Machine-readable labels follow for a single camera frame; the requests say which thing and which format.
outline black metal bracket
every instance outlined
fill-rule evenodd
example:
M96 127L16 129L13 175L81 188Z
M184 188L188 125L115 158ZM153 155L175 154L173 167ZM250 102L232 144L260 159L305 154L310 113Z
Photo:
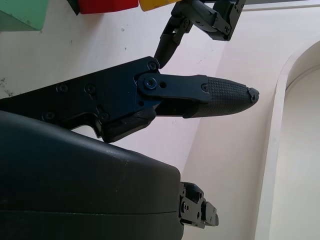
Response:
M204 229L218 226L217 209L204 198L204 192L194 183L182 182L179 201L179 217L183 224Z
M183 35L189 33L193 25L213 40L231 39L246 0L218 0L213 8L208 7L205 2L207 1L182 0L175 4L154 55L160 68L167 64Z
M146 128L156 116L228 115L254 105L259 92L205 75L162 75L145 57L0 99L0 110L68 130L87 125L106 143Z
M208 84L208 77L173 76L164 74L144 73L137 81L139 90L150 97L185 99L199 103L208 103L210 94L202 90Z

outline small black bracket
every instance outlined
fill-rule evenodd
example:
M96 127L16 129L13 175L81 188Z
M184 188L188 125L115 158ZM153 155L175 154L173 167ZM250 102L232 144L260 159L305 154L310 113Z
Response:
M198 103L208 103L210 94L203 90L208 84L205 75L175 76L145 73L137 81L139 90L150 97L185 99Z
M204 229L218 226L217 209L204 198L204 192L194 183L182 182L180 187L179 218L183 224Z

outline mint green box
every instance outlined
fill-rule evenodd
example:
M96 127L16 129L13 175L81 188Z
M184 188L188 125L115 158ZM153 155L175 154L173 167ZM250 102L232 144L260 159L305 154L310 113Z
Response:
M0 0L0 32L41 30L47 8L48 0Z

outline white wall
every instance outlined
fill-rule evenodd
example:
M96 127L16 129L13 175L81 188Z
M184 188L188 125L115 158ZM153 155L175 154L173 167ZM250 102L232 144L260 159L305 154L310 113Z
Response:
M185 240L255 238L275 86L289 56L320 35L319 12L319 7L307 7L242 13L216 76L256 88L259 102L242 113L200 121L182 179L204 190L220 226L189 227Z
M0 98L153 56L172 7L75 16L66 0L50 0L42 31L0 32L0 79L6 82ZM214 76L224 45L194 27L161 72ZM116 145L182 172L198 123L199 119L158 118Z
M320 199L320 70L286 95L270 240L318 240Z

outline robotic arm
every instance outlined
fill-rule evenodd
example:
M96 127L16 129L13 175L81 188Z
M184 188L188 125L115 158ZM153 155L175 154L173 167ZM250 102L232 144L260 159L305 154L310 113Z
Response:
M193 25L213 40L231 40L246 0L217 0L213 8L205 5L208 2L212 1L183 0L175 4L154 55L160 68L168 63Z

